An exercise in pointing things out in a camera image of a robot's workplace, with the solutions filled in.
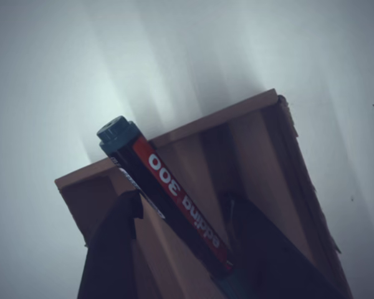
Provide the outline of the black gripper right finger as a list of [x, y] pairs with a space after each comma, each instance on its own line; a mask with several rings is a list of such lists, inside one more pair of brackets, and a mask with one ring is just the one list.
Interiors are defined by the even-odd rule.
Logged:
[[229, 200], [240, 263], [259, 298], [345, 298], [258, 209]]

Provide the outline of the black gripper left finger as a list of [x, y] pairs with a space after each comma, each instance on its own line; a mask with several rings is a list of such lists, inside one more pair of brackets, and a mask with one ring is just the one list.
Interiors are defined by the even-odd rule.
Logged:
[[78, 298], [137, 298], [132, 241], [143, 218], [140, 192], [118, 196], [89, 243]]

